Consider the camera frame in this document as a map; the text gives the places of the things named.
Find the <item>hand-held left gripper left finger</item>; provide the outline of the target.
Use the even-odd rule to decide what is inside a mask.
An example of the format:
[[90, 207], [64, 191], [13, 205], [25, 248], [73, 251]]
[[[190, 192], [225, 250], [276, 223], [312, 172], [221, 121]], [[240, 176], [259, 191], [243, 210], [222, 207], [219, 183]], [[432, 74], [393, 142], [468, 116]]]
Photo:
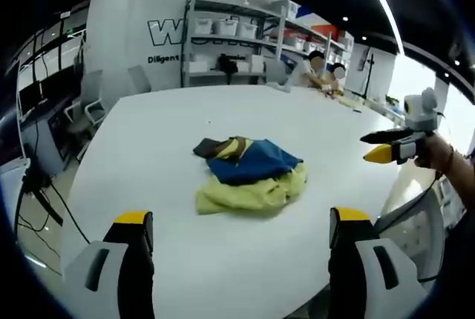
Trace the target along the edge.
[[153, 213], [126, 212], [65, 269], [73, 318], [153, 318]]

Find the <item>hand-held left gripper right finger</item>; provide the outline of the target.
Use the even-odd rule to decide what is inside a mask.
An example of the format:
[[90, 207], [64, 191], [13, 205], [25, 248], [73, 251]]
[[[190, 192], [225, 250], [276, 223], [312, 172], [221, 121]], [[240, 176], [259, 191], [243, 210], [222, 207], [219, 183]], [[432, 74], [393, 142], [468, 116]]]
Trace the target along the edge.
[[329, 318], [408, 318], [425, 298], [415, 263], [363, 211], [332, 207], [329, 245]]

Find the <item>person's right hand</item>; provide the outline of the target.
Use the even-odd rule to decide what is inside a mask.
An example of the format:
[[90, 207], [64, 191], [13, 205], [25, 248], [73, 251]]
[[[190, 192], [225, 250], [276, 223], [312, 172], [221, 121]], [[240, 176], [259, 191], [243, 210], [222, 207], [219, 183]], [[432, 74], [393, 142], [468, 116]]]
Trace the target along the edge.
[[441, 173], [446, 172], [453, 159], [453, 147], [438, 134], [427, 137], [422, 145], [422, 152], [415, 158], [416, 166], [430, 168]]

